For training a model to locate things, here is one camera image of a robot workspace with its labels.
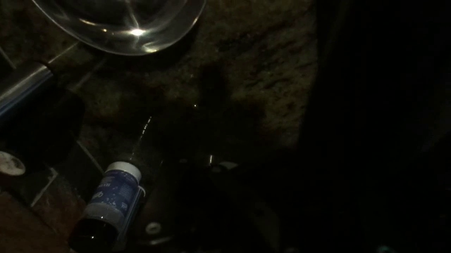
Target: white bottle cap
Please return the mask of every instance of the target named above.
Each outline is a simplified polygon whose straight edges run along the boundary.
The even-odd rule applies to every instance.
[[[141,172],[137,166],[127,164],[127,162],[116,162],[112,164],[109,166],[109,169],[106,172],[112,172],[112,171],[121,171],[126,172],[128,175],[131,175],[133,178],[135,178],[135,180],[140,183],[141,182]]]

